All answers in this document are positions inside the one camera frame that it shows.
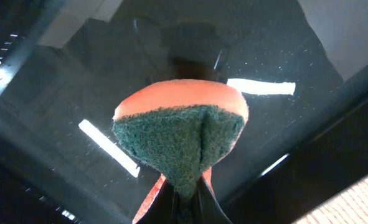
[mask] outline glass surface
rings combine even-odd
[[[2,60],[0,132],[128,219],[160,174],[139,164],[137,177],[79,124],[118,147],[111,118],[136,91],[175,78],[243,91],[248,123],[212,172],[222,202],[368,89],[368,0],[70,0],[42,28]]]

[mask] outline green abrasive surface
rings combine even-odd
[[[199,105],[127,116],[115,121],[113,132],[123,149],[189,199],[203,171],[229,153],[243,127],[241,116]]]

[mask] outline striped surface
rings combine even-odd
[[[295,223],[368,223],[368,177]]]

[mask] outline sponge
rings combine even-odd
[[[122,148],[190,200],[202,173],[233,148],[248,108],[240,92],[222,83],[171,80],[131,95],[113,119]]]

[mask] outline wooden surface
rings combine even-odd
[[[368,223],[368,177],[295,223]]]

